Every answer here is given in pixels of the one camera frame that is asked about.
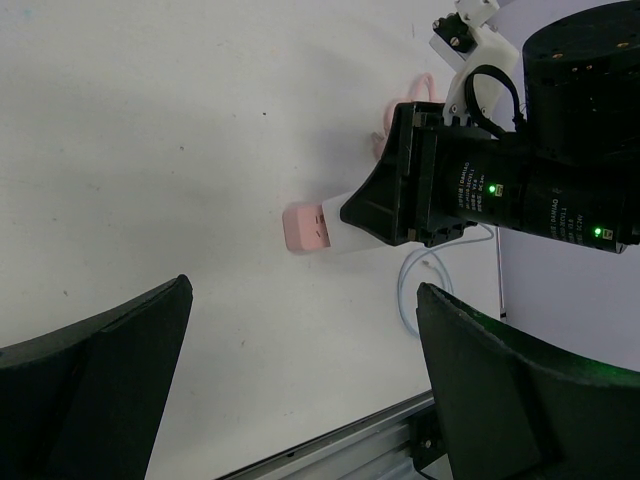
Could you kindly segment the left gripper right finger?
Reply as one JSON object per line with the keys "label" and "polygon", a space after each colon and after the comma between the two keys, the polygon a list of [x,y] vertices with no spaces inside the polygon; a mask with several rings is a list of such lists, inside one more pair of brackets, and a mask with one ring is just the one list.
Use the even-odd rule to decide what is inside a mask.
{"label": "left gripper right finger", "polygon": [[636,479],[639,374],[484,315],[433,284],[417,320],[456,479]]}

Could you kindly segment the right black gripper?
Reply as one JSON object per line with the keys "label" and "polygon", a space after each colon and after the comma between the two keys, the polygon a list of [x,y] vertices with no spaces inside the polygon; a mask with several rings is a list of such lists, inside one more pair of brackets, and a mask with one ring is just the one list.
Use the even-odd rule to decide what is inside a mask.
{"label": "right black gripper", "polygon": [[386,245],[438,246],[479,223],[522,231],[525,142],[446,127],[442,106],[399,103],[380,160],[341,219]]}

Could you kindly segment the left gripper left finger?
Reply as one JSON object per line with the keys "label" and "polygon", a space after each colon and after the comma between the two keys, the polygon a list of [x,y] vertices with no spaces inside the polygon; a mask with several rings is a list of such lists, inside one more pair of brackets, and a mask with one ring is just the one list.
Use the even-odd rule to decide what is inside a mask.
{"label": "left gripper left finger", "polygon": [[180,275],[3,347],[2,478],[144,478],[192,302],[192,285]]}

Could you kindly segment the white plug adapter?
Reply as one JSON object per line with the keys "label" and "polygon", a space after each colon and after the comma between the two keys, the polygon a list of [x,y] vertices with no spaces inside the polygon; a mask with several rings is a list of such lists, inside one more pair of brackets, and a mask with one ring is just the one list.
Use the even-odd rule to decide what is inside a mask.
{"label": "white plug adapter", "polygon": [[332,254],[347,254],[380,247],[386,244],[373,235],[344,222],[341,217],[342,206],[351,198],[354,191],[329,198],[322,202],[322,211]]}

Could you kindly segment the pink power strip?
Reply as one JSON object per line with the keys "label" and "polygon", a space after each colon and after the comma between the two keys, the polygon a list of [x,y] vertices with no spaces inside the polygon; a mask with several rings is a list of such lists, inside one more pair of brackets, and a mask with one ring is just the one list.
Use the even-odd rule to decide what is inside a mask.
{"label": "pink power strip", "polygon": [[293,205],[283,212],[282,223],[290,252],[314,252],[331,246],[321,204]]}

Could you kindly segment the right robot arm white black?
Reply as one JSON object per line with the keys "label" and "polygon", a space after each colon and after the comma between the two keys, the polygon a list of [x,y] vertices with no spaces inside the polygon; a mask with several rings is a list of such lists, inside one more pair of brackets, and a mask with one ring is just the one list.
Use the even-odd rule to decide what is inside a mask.
{"label": "right robot arm white black", "polygon": [[435,247],[479,223],[605,252],[639,241],[639,5],[579,11],[514,47],[496,1],[433,24],[454,69],[444,102],[393,111],[381,159],[343,222]]}

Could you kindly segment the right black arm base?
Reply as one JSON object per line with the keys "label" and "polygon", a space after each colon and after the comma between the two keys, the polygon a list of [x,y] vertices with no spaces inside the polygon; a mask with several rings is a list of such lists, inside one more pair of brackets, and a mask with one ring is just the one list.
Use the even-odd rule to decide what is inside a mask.
{"label": "right black arm base", "polygon": [[443,461],[447,454],[434,406],[412,415],[409,425],[409,452],[414,471],[423,479],[450,476]]}

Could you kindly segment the aluminium front rail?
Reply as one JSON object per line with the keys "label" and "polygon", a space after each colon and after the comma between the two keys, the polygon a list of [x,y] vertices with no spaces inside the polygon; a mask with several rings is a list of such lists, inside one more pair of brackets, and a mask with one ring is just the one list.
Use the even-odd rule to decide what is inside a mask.
{"label": "aluminium front rail", "polygon": [[[226,479],[423,479],[409,452],[409,418],[434,406],[422,393],[264,460]],[[447,454],[443,461],[453,477]]]}

